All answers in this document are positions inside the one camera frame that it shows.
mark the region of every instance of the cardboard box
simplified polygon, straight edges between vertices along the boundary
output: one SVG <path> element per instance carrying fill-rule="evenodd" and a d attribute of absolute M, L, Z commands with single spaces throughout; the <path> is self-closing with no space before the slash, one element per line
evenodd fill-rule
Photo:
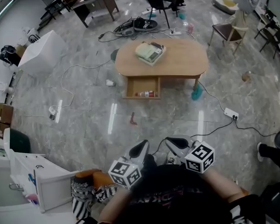
<path fill-rule="evenodd" d="M 3 139 L 4 130 L 9 128 L 9 124 L 0 123 L 0 139 Z"/>
<path fill-rule="evenodd" d="M 14 108 L 12 106 L 0 103 L 0 123 L 11 124 Z"/>

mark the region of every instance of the white chair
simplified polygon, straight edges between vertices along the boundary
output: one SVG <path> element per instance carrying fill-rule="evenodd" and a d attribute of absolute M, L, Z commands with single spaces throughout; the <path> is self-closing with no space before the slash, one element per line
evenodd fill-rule
<path fill-rule="evenodd" d="M 214 33 L 216 31 L 225 40 L 225 44 L 223 41 L 224 48 L 223 48 L 221 56 L 224 54 L 229 43 L 238 42 L 238 46 L 236 47 L 235 51 L 233 52 L 233 55 L 234 55 L 236 53 L 236 51 L 238 50 L 239 46 L 242 44 L 243 39 L 244 39 L 248 29 L 249 28 L 238 28 L 231 24 L 213 25 L 213 32 L 211 34 L 210 42 L 208 43 L 208 45 L 210 46 L 211 40 L 213 39 Z"/>
<path fill-rule="evenodd" d="M 238 10 L 237 0 L 213 0 L 213 3 L 217 8 L 231 15 Z"/>

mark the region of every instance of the white plug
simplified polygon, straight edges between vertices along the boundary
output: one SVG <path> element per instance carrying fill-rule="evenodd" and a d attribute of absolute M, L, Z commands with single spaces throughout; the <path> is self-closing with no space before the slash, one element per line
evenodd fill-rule
<path fill-rule="evenodd" d="M 181 35 L 181 32 L 174 32 L 174 33 L 170 33 L 170 35 Z"/>
<path fill-rule="evenodd" d="M 228 108 L 225 108 L 224 115 L 227 115 L 227 116 L 230 117 L 230 118 L 235 118 L 235 117 L 237 117 L 237 119 L 238 119 L 238 113 L 236 113 L 236 112 L 234 112 L 233 110 L 228 109 Z"/>

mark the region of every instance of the black office chair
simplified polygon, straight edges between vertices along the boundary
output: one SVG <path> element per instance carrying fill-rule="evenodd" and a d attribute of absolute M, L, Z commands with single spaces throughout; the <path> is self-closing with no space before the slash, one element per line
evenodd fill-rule
<path fill-rule="evenodd" d="M 272 35 L 272 33 L 269 32 L 268 28 L 276 29 L 277 32 L 274 35 Z M 280 44 L 280 27 L 277 26 L 275 21 L 270 21 L 264 28 L 259 30 L 257 35 L 254 37 L 255 39 L 259 35 L 260 32 L 263 32 L 263 34 L 267 37 L 267 41 L 264 44 L 264 46 L 260 49 L 260 52 L 263 50 L 263 48 L 267 44 L 272 43 L 276 48 L 274 56 L 273 56 L 273 59 L 275 59 L 275 56 L 276 56 L 276 53 L 277 53 L 277 48 L 278 48 L 278 45 Z"/>
<path fill-rule="evenodd" d="M 147 1 L 149 2 L 150 6 L 151 6 L 151 11 L 150 11 L 149 19 L 151 19 L 151 14 L 153 13 L 153 9 L 159 10 L 160 13 L 161 13 L 161 10 L 163 10 L 163 12 L 165 14 L 165 17 L 166 17 L 168 28 L 170 29 L 168 18 L 167 18 L 167 14 L 166 14 L 166 10 L 172 9 L 172 7 L 176 3 L 176 0 L 147 0 Z M 165 7 L 164 6 L 164 1 L 171 2 L 169 7 Z"/>

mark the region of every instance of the white cabinet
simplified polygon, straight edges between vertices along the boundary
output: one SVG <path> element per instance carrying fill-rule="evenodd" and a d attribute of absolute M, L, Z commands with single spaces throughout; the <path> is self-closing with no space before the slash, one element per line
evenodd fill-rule
<path fill-rule="evenodd" d="M 43 154 L 16 153 L 10 149 L 11 178 L 23 189 L 23 195 L 36 194 L 41 212 L 71 201 L 69 172 L 45 159 Z"/>

